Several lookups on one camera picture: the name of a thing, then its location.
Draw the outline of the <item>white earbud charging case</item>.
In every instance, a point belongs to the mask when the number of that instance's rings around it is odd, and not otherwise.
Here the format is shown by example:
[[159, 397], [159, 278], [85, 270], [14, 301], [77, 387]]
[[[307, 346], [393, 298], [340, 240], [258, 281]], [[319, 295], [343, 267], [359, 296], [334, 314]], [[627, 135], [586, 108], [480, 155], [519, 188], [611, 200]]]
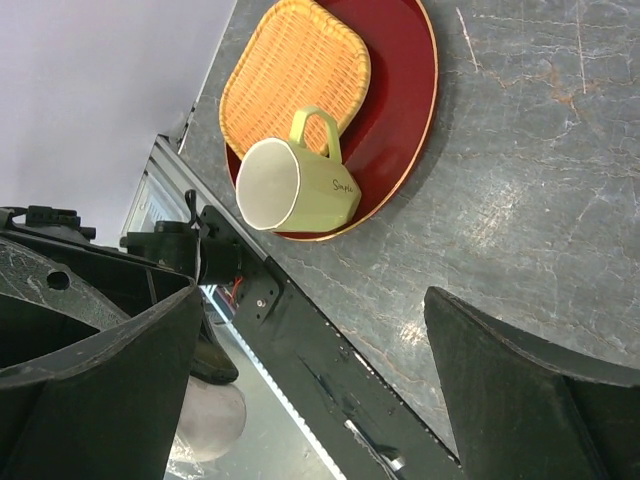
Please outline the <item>white earbud charging case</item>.
[[190, 377], [169, 458], [205, 463], [222, 457], [241, 436], [246, 418], [245, 398], [235, 385]]

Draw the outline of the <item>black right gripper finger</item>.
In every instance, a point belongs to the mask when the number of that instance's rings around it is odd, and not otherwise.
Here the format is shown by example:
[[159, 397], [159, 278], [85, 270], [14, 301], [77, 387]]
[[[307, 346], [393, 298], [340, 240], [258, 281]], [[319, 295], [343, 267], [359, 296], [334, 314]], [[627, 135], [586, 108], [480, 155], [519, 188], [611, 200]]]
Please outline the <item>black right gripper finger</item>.
[[467, 478], [638, 478], [638, 369], [564, 348], [439, 287], [424, 302]]

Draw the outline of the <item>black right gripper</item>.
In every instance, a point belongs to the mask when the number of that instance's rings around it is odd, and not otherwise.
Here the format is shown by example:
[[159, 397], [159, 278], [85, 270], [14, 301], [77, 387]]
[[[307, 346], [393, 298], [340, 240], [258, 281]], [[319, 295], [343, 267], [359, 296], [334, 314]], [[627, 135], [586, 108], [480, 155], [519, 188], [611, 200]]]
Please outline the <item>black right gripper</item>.
[[160, 479], [202, 300], [74, 210], [1, 209], [1, 475]]

